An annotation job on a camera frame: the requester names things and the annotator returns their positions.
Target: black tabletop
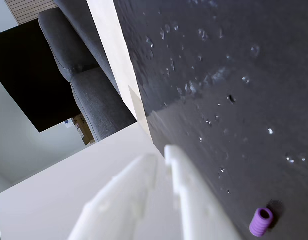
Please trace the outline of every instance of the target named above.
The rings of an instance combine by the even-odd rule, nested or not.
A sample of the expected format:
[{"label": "black tabletop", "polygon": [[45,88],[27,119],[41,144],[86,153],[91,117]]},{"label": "black tabletop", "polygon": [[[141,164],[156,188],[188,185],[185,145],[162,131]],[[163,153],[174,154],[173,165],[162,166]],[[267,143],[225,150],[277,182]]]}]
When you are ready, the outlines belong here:
[{"label": "black tabletop", "polygon": [[155,145],[181,146],[245,239],[308,239],[308,0],[115,0]]}]

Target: wooden floor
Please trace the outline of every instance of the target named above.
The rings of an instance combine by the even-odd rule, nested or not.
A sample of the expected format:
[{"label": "wooden floor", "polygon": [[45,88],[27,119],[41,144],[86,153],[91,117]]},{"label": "wooden floor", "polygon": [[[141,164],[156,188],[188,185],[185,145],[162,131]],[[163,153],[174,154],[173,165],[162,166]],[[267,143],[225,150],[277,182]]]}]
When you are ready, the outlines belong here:
[{"label": "wooden floor", "polygon": [[19,24],[38,18],[40,12],[56,8],[53,0],[6,0]]}]

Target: purple spring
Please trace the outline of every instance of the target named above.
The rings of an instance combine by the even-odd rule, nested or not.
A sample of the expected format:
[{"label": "purple spring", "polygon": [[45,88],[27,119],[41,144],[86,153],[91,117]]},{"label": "purple spring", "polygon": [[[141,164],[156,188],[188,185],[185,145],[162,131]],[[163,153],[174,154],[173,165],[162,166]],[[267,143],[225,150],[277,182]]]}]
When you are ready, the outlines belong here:
[{"label": "purple spring", "polygon": [[262,237],[273,221],[273,213],[266,207],[258,208],[255,212],[252,222],[249,225],[249,231],[256,237]]}]

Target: water droplet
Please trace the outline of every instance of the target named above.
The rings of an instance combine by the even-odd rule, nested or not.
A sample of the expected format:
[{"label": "water droplet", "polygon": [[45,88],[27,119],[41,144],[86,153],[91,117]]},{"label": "water droplet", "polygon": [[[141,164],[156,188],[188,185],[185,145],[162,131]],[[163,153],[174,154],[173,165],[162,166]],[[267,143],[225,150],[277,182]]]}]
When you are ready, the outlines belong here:
[{"label": "water droplet", "polygon": [[154,47],[153,42],[151,41],[151,39],[150,39],[148,36],[146,37],[146,42],[147,42],[148,44],[150,44],[150,47],[151,47],[151,48]]},{"label": "water droplet", "polygon": [[220,28],[220,29],[219,29],[219,39],[222,39],[222,38],[224,38],[223,29]]},{"label": "water droplet", "polygon": [[289,156],[286,158],[286,160],[287,160],[289,163],[291,163],[291,164],[294,163],[294,160],[293,160],[291,157],[289,157]]},{"label": "water droplet", "polygon": [[213,8],[217,8],[217,7],[218,7],[218,4],[217,4],[214,0],[211,0],[211,1],[209,1],[208,3],[209,3],[209,5],[210,5],[211,7],[213,7]]},{"label": "water droplet", "polygon": [[173,70],[173,72],[175,72],[174,61],[173,61],[173,59],[172,59],[172,58],[170,59],[170,61],[171,61],[171,67],[172,67],[172,70]]},{"label": "water droplet", "polygon": [[175,31],[179,30],[179,25],[178,25],[178,23],[176,21],[173,22],[173,28],[174,28]]},{"label": "water droplet", "polygon": [[261,48],[258,45],[253,45],[250,48],[250,54],[253,58],[257,58],[260,55]]},{"label": "water droplet", "polygon": [[229,95],[227,97],[227,100],[229,100],[231,104],[234,104],[236,102],[236,99],[232,95]]},{"label": "water droplet", "polygon": [[198,36],[202,39],[203,42],[206,42],[209,39],[209,35],[202,28],[198,30]]},{"label": "water droplet", "polygon": [[246,84],[249,84],[250,83],[250,77],[249,76],[245,76],[242,78],[243,82],[246,83]]},{"label": "water droplet", "polygon": [[160,34],[160,36],[162,37],[162,39],[164,40],[164,38],[165,38],[165,32],[164,32],[164,30],[163,30],[162,28],[160,29],[159,34]]},{"label": "water droplet", "polygon": [[212,122],[210,121],[210,120],[206,120],[206,123],[210,126],[210,127],[212,127]]},{"label": "water droplet", "polygon": [[186,83],[185,84],[185,92],[188,94],[188,95],[190,95],[191,93],[192,93],[192,90],[191,90],[191,88],[189,87],[189,85]]},{"label": "water droplet", "polygon": [[171,32],[171,27],[170,25],[166,24],[165,25],[165,30],[166,30],[166,33],[169,34]]},{"label": "water droplet", "polygon": [[179,87],[177,87],[177,92],[178,92],[179,95],[183,95],[183,91]]}]

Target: gray sofa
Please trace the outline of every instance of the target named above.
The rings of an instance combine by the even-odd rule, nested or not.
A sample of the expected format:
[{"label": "gray sofa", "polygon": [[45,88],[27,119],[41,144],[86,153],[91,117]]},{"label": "gray sofa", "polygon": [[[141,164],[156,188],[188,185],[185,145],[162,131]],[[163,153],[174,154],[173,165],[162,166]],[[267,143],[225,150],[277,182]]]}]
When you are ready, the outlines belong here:
[{"label": "gray sofa", "polygon": [[38,22],[96,142],[136,120],[120,97],[86,0],[54,0]]}]

